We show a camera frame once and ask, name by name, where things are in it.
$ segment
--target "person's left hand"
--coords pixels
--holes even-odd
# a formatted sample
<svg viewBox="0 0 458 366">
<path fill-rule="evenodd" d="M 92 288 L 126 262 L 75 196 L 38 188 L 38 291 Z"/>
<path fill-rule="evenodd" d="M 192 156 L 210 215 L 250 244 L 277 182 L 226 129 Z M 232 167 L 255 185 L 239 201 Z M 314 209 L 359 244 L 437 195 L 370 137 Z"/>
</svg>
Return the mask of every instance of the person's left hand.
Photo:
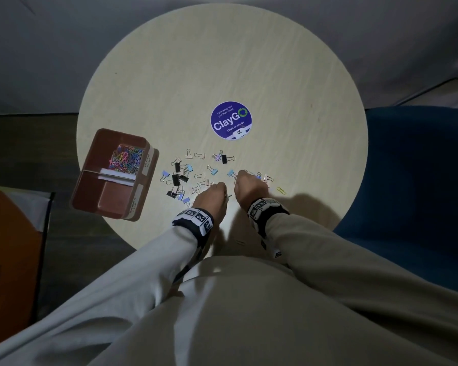
<svg viewBox="0 0 458 366">
<path fill-rule="evenodd" d="M 223 182 L 211 185 L 195 198 L 193 208 L 205 209 L 214 217 L 214 225 L 219 226 L 227 211 L 227 188 Z"/>
</svg>

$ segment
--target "light wood tabletop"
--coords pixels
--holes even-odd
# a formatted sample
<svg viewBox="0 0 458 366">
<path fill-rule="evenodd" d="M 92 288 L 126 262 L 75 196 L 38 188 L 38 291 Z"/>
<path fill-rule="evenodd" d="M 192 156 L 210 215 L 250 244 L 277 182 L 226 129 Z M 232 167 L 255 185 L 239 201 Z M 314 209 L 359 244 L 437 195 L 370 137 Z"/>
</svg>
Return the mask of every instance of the light wood tabletop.
<svg viewBox="0 0 458 366">
<path fill-rule="evenodd" d="M 227 101 L 250 114 L 241 111 L 234 125 L 244 119 L 239 129 L 245 132 L 249 117 L 252 122 L 247 134 L 233 141 L 211 125 L 213 110 Z M 234 125 L 228 137 L 237 136 Z M 274 177 L 270 193 L 291 212 L 333 229 L 358 192 L 368 151 L 360 94 L 329 47 L 285 17 L 237 4 L 171 11 L 120 41 L 97 68 L 81 103 L 80 166 L 99 128 L 141 135 L 160 152 L 140 220 L 105 218 L 135 248 L 164 232 L 186 208 L 167 196 L 170 186 L 160 182 L 163 170 L 174 172 L 175 157 L 194 169 L 182 183 L 192 202 L 195 174 L 225 182 L 230 195 L 234 179 L 227 173 L 246 169 Z M 205 153 L 205 159 L 185 159 L 187 149 Z M 220 150 L 235 160 L 215 161 L 212 154 Z M 219 238 L 259 242 L 234 196 Z"/>
</svg>

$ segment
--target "hand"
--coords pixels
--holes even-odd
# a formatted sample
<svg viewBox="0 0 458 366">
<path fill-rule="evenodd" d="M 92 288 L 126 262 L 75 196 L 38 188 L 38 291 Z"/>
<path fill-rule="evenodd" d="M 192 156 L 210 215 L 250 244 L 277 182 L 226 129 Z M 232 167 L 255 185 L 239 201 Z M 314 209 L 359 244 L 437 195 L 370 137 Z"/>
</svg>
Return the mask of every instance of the hand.
<svg viewBox="0 0 458 366">
<path fill-rule="evenodd" d="M 268 185 L 256 176 L 240 170 L 234 186 L 236 200 L 244 211 L 248 211 L 251 203 L 260 197 L 268 197 Z"/>
<path fill-rule="evenodd" d="M 214 225 L 219 226 L 227 211 L 227 188 L 223 182 L 211 185 L 195 198 L 194 208 L 205 209 L 214 217 Z"/>
</svg>

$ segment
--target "storage box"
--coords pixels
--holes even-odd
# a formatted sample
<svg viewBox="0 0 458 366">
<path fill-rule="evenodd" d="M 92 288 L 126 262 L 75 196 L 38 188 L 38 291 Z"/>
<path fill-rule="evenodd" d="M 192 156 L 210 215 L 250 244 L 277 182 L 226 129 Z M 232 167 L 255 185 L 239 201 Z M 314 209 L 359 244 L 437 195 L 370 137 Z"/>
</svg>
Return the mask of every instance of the storage box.
<svg viewBox="0 0 458 366">
<path fill-rule="evenodd" d="M 112 154 L 119 146 L 142 150 L 137 174 L 108 170 Z M 145 138 L 99 129 L 79 175 L 71 206 L 109 218 L 137 221 L 158 157 L 159 151 L 151 147 Z"/>
</svg>

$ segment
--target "wristband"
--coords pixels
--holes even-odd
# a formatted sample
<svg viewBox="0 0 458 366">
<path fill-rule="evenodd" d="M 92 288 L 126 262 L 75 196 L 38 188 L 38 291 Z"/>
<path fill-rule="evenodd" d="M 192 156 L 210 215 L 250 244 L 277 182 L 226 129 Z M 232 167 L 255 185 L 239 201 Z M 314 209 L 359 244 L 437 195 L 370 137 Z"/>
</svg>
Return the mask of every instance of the wristband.
<svg viewBox="0 0 458 366">
<path fill-rule="evenodd" d="M 248 210 L 250 222 L 263 239 L 266 238 L 266 222 L 268 222 L 271 216 L 277 213 L 290 214 L 284 206 L 269 197 L 263 197 L 251 203 Z"/>
<path fill-rule="evenodd" d="M 189 208 L 180 212 L 171 225 L 189 229 L 197 239 L 197 247 L 204 247 L 214 226 L 214 218 L 205 209 Z"/>
</svg>

